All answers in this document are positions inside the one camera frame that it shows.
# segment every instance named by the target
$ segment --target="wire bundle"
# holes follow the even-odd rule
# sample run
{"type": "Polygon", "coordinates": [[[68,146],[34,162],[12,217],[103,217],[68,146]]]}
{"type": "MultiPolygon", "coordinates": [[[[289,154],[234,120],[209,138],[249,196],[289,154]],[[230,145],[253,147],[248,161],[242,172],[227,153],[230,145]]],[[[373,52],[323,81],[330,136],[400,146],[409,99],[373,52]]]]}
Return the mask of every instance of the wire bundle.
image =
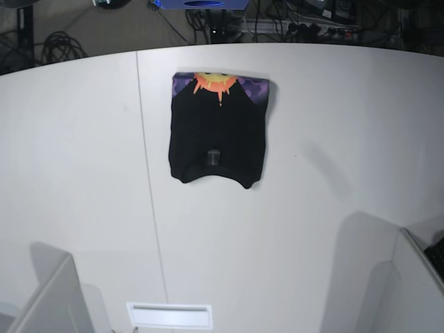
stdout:
{"type": "MultiPolygon", "coordinates": [[[[368,13],[371,15],[373,19],[373,24],[367,27],[359,28],[355,25],[347,25],[347,24],[339,24],[336,22],[332,22],[330,20],[326,20],[324,18],[317,17],[319,14],[317,12],[311,11],[309,8],[305,8],[303,6],[297,6],[293,7],[288,1],[285,3],[282,0],[272,0],[272,2],[268,5],[268,7],[265,9],[265,11],[261,12],[261,0],[257,0],[257,3],[255,1],[251,1],[253,5],[256,7],[256,13],[255,13],[255,29],[254,31],[249,31],[249,33],[253,37],[254,42],[259,42],[258,37],[260,35],[263,35],[267,38],[272,39],[274,42],[299,42],[300,36],[303,35],[303,40],[306,42],[341,42],[345,39],[346,35],[358,35],[358,39],[361,40],[363,37],[363,34],[366,31],[377,31],[377,28],[379,26],[379,23],[381,20],[386,16],[388,12],[390,12],[390,7],[386,6],[383,11],[378,15],[378,17],[375,17],[372,12],[369,11],[369,9],[366,6],[363,6],[364,10],[367,10],[368,13]],[[330,26],[337,26],[329,28],[328,32],[323,33],[322,35],[316,35],[317,33],[313,32],[310,34],[307,34],[307,32],[310,32],[309,29],[307,29],[307,26],[305,24],[299,24],[299,20],[306,18],[306,14],[310,14],[308,16],[314,23],[324,23],[329,24],[330,26]],[[259,17],[268,17],[271,19],[275,25],[275,33],[273,35],[278,35],[279,39],[275,39],[269,34],[263,34],[257,32],[257,25],[259,21],[259,17]],[[290,26],[288,27],[288,31],[284,30],[282,22],[284,20],[289,19],[292,24],[290,26],[293,27],[293,30],[290,31],[290,26]]],[[[375,43],[381,42],[379,47],[385,47],[390,38],[397,33],[399,27],[401,25],[397,23],[393,28],[391,28],[389,31],[381,32],[381,34],[384,34],[380,38],[377,38],[375,40],[367,41],[365,43],[358,42],[359,45],[366,45],[366,46],[372,46],[375,45],[375,43]]]]}
{"type": "Polygon", "coordinates": [[[187,18],[188,25],[194,32],[194,44],[197,44],[197,33],[202,32],[205,38],[205,43],[209,44],[210,39],[207,35],[207,20],[204,18],[203,13],[200,10],[186,9],[185,17],[187,18]]]}
{"type": "Polygon", "coordinates": [[[40,56],[40,62],[43,65],[88,57],[78,40],[64,31],[52,33],[43,44],[36,45],[43,46],[40,56]]]}
{"type": "Polygon", "coordinates": [[[43,43],[34,44],[34,47],[43,46],[43,49],[40,59],[33,59],[26,49],[14,46],[12,40],[7,37],[10,33],[17,33],[17,31],[0,34],[0,46],[7,49],[4,56],[0,58],[0,75],[35,65],[49,65],[88,57],[75,38],[64,31],[57,31],[50,34],[43,43]]]}

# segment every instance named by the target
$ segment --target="white tabletop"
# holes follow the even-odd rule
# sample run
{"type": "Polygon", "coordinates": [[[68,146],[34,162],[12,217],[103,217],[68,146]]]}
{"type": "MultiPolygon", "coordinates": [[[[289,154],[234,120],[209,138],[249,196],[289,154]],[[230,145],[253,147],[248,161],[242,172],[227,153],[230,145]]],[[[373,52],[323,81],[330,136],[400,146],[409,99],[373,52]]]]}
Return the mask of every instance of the white tabletop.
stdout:
{"type": "Polygon", "coordinates": [[[444,214],[443,72],[414,53],[242,44],[4,76],[0,217],[15,241],[71,251],[125,332],[125,301],[211,304],[224,333],[353,332],[398,227],[444,214]],[[171,177],[177,71],[272,82],[252,189],[171,177]]]}

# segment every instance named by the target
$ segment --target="vent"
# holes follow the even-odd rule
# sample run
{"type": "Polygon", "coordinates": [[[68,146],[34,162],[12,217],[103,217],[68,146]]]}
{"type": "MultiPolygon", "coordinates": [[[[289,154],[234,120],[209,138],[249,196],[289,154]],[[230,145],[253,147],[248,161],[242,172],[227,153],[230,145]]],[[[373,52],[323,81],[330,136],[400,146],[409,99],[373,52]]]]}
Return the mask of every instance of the vent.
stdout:
{"type": "Polygon", "coordinates": [[[131,323],[137,327],[212,330],[211,305],[127,303],[131,323]]]}

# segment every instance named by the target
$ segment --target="floor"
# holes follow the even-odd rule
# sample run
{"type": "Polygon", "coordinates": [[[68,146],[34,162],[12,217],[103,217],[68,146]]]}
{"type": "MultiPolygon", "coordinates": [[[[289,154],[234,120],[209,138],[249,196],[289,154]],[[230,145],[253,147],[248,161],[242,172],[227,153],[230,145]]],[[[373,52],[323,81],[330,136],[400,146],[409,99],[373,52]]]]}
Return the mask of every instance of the floor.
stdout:
{"type": "MultiPolygon", "coordinates": [[[[262,10],[270,1],[261,1],[262,10]]],[[[365,1],[370,12],[358,15],[362,24],[380,12],[385,5],[378,0],[365,1]]],[[[254,18],[256,3],[249,6],[248,16],[254,18]]],[[[164,16],[188,40],[193,40],[193,31],[185,19],[184,10],[164,10],[164,16]]],[[[45,37],[55,31],[66,31],[76,38],[90,56],[109,53],[156,49],[180,46],[186,43],[181,40],[157,12],[146,9],[145,0],[132,0],[119,10],[103,10],[94,7],[92,0],[40,0],[34,5],[35,41],[43,42],[45,37]]],[[[418,11],[416,18],[420,25],[442,24],[444,12],[418,11]]],[[[0,8],[0,32],[15,29],[16,11],[0,8]]],[[[381,20],[382,28],[393,24],[392,17],[387,15],[381,20]]],[[[203,44],[203,35],[198,33],[197,44],[203,44]]],[[[424,53],[438,53],[440,48],[421,48],[424,53]]]]}

